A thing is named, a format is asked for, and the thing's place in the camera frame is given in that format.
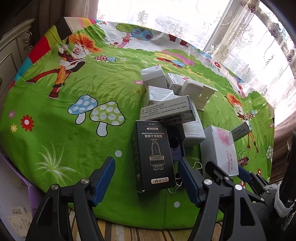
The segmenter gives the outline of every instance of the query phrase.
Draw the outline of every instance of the striped fabric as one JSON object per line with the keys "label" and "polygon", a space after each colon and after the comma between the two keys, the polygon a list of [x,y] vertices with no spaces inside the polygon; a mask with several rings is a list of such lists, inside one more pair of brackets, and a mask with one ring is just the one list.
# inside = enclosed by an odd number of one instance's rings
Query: striped fabric
{"label": "striped fabric", "polygon": [[53,25],[38,41],[36,46],[29,53],[28,57],[25,59],[24,63],[18,70],[11,87],[35,62],[37,62],[43,55],[49,52],[54,46],[61,43],[72,33],[99,22],[100,20],[89,18],[60,18],[55,23],[55,25]]}
{"label": "striped fabric", "polygon": [[[70,225],[74,241],[81,241],[75,211],[69,208]],[[98,219],[98,226],[105,241],[187,241],[191,229],[142,229],[111,223]],[[215,225],[212,241],[218,241],[222,222]]]}

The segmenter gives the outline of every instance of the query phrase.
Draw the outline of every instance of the sticker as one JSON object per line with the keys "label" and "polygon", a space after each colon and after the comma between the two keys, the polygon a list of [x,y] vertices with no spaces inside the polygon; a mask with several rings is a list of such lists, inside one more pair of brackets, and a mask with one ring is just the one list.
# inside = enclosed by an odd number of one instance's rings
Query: sticker
{"label": "sticker", "polygon": [[16,234],[19,237],[27,236],[29,227],[32,222],[32,215],[28,213],[26,215],[18,215],[18,216],[11,216],[8,217],[11,225],[13,226]]}
{"label": "sticker", "polygon": [[166,183],[166,182],[168,182],[168,181],[169,181],[168,177],[163,177],[163,178],[152,179],[152,180],[151,180],[151,183],[152,183],[152,184]]}
{"label": "sticker", "polygon": [[13,215],[25,215],[28,213],[24,206],[13,207],[11,211]]}

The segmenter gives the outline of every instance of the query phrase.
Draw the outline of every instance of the silver rivet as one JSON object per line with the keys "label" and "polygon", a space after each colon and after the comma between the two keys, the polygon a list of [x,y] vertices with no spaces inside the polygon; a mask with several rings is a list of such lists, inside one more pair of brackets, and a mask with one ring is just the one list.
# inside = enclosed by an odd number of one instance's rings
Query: silver rivet
{"label": "silver rivet", "polygon": [[58,188],[59,188],[59,186],[57,184],[54,184],[54,185],[51,186],[52,190],[57,190]]}
{"label": "silver rivet", "polygon": [[213,182],[210,179],[205,179],[204,183],[207,185],[211,185]]}
{"label": "silver rivet", "polygon": [[234,186],[236,190],[242,190],[242,186],[241,185],[235,185]]}
{"label": "silver rivet", "polygon": [[89,179],[88,178],[81,179],[81,183],[82,184],[87,184],[88,182],[89,182]]}

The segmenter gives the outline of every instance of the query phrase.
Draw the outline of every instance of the cartoon tablecloth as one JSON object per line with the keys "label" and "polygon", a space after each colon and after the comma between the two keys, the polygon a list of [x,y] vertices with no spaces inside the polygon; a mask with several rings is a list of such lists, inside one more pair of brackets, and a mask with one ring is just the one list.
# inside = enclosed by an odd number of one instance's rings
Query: cartoon tablecloth
{"label": "cartoon tablecloth", "polygon": [[[184,188],[136,192],[131,133],[145,94],[140,69],[156,64],[218,89],[199,112],[204,128],[250,121],[252,133],[235,143],[237,157],[267,179],[274,127],[259,93],[246,96],[235,74],[172,35],[87,18],[60,19],[26,58],[5,101],[1,146],[43,191],[72,185],[113,156],[116,171],[97,217],[144,228],[192,227],[198,209]],[[199,147],[187,148],[186,156],[192,166],[201,162]]]}

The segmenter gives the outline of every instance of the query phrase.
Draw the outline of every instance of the dark blue plastic object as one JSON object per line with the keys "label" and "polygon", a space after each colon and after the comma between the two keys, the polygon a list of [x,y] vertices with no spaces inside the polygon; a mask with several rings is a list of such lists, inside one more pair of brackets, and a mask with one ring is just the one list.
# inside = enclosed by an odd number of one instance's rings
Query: dark blue plastic object
{"label": "dark blue plastic object", "polygon": [[190,202],[198,207],[201,202],[199,198],[198,187],[182,159],[178,160],[178,172],[180,174]]}
{"label": "dark blue plastic object", "polygon": [[103,201],[103,198],[106,194],[110,181],[113,177],[115,171],[115,160],[113,157],[110,157],[109,162],[107,163],[103,173],[101,174],[100,179],[94,187],[94,198],[92,199],[93,207],[96,207],[100,202]]}
{"label": "dark blue plastic object", "polygon": [[239,174],[237,176],[244,183],[250,182],[252,180],[250,173],[239,165]]}

